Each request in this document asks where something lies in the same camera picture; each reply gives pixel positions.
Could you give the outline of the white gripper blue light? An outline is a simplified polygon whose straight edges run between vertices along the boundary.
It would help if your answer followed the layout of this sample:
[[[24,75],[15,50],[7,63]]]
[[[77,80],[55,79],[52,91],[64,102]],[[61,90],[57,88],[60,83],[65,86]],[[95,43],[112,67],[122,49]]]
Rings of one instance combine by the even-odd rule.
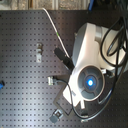
[[[74,69],[72,59],[61,49],[56,48],[54,54],[69,70]],[[102,94],[104,87],[105,80],[101,70],[95,66],[87,66],[72,72],[63,96],[69,103],[77,106],[82,100],[89,102],[96,100]]]

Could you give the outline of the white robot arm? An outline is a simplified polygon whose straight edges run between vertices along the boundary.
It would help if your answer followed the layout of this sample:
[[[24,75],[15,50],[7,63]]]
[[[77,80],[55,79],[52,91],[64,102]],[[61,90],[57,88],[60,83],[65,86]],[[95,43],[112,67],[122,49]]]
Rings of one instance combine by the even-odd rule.
[[[96,100],[105,87],[102,70],[114,70],[111,64],[116,64],[117,44],[114,44],[110,55],[106,55],[106,52],[117,31],[112,30],[108,39],[101,44],[106,32],[105,27],[86,23],[77,33],[72,58],[67,57],[59,48],[54,50],[56,56],[71,71],[69,86],[63,91],[63,96],[74,106],[81,101]]]

